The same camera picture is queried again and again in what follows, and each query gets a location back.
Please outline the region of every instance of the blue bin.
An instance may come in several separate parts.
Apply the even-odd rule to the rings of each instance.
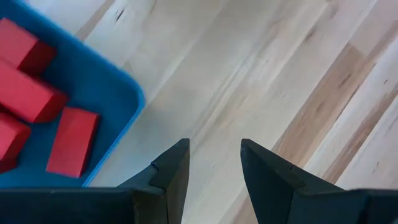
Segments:
[[[32,134],[19,154],[18,168],[0,174],[0,187],[87,186],[145,105],[140,86],[79,40],[20,1],[0,1],[6,17],[57,48],[42,79],[70,97],[68,106],[101,115],[85,173],[79,179],[45,171],[60,115],[51,123],[31,124]]]

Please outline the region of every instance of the blue plastic container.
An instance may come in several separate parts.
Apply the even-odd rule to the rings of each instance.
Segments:
[[[68,106],[101,115],[91,157],[79,179],[45,171],[60,116],[45,124],[31,125],[32,134],[19,154],[18,168],[0,174],[0,187],[87,186],[145,105],[140,86],[20,1],[1,0],[0,18],[6,17],[54,46],[58,55],[42,79],[70,97]]]

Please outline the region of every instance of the red foam block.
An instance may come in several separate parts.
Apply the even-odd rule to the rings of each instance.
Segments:
[[[30,135],[30,127],[0,113],[0,159],[15,159]]]
[[[80,177],[90,153],[99,115],[77,108],[62,112],[47,172]]]
[[[0,174],[17,168],[17,159],[6,159],[0,161]]]
[[[0,20],[0,58],[29,75],[39,75],[56,50],[9,19]]]
[[[22,119],[43,123],[52,121],[68,98],[50,85],[0,62],[0,104]]]

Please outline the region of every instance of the wood grain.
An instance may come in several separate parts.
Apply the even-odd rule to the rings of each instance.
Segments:
[[[342,187],[377,180],[398,188],[390,159],[397,1],[30,3],[146,93],[146,108],[92,186],[120,184],[186,137],[192,153],[183,223],[256,223],[242,138]]]

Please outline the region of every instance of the red block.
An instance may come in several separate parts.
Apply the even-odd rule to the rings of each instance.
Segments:
[[[30,127],[0,113],[0,160],[15,159],[30,135]]]
[[[0,21],[0,58],[29,75],[39,75],[56,50],[9,19]]]
[[[68,101],[60,91],[0,62],[0,104],[26,121],[52,121]]]
[[[17,165],[18,162],[16,158],[0,161],[0,174],[17,168]]]
[[[85,168],[99,115],[76,108],[62,112],[47,172],[80,177]]]

